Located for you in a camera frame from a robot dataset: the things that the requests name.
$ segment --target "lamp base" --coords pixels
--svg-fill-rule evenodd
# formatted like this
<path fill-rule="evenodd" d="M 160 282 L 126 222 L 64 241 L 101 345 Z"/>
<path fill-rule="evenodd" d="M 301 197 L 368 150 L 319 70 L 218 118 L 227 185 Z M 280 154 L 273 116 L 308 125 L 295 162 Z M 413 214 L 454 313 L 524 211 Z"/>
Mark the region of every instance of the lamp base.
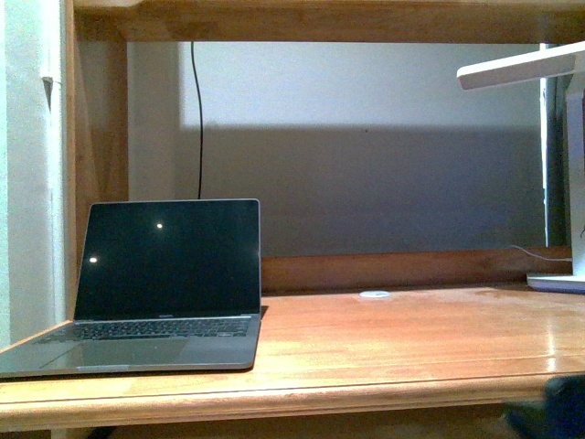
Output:
<path fill-rule="evenodd" d="M 529 274 L 528 286 L 547 293 L 585 294 L 585 276 Z"/>

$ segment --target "black laptop screen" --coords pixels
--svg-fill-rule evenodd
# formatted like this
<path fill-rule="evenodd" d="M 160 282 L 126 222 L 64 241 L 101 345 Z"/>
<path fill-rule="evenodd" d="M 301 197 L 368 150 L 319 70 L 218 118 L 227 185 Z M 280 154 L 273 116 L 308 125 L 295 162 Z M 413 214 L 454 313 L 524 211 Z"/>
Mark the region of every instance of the black laptop screen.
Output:
<path fill-rule="evenodd" d="M 95 204 L 75 318 L 257 313 L 260 278 L 258 200 Z"/>

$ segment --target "laptop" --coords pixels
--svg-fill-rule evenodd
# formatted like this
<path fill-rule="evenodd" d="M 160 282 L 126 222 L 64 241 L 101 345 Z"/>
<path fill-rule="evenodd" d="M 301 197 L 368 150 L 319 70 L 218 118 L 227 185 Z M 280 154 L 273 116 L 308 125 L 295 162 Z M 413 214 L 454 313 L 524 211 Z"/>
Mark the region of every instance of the laptop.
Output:
<path fill-rule="evenodd" d="M 250 369 L 256 199 L 94 204 L 74 319 L 0 354 L 0 377 Z"/>

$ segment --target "gray wall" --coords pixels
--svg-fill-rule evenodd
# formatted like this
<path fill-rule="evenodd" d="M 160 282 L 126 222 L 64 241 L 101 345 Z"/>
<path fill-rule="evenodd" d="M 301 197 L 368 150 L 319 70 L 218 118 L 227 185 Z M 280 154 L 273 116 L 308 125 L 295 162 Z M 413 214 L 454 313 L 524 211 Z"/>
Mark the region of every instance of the gray wall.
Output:
<path fill-rule="evenodd" d="M 455 78 L 535 49 L 196 43 L 203 198 L 259 198 L 264 255 L 542 245 L 537 82 Z M 131 198 L 194 198 L 188 44 L 132 44 L 129 70 Z"/>

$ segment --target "wood grain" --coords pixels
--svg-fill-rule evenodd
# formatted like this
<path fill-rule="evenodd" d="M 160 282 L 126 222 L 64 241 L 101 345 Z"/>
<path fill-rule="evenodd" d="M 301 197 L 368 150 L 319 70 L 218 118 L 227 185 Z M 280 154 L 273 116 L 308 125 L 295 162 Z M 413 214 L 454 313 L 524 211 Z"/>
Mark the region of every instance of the wood grain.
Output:
<path fill-rule="evenodd" d="M 111 439 L 517 439 L 499 405 L 118 427 Z"/>
<path fill-rule="evenodd" d="M 69 36 L 69 316 L 92 203 L 128 199 L 126 44 Z"/>
<path fill-rule="evenodd" d="M 570 43 L 580 0 L 75 0 L 87 39 Z"/>
<path fill-rule="evenodd" d="M 551 259 L 570 257 L 567 247 L 531 250 Z M 524 282 L 527 273 L 571 273 L 571 264 L 542 261 L 514 248 L 264 258 L 262 293 Z"/>
<path fill-rule="evenodd" d="M 499 403 L 585 372 L 585 304 L 521 284 L 269 297 L 254 369 L 0 383 L 0 429 Z"/>

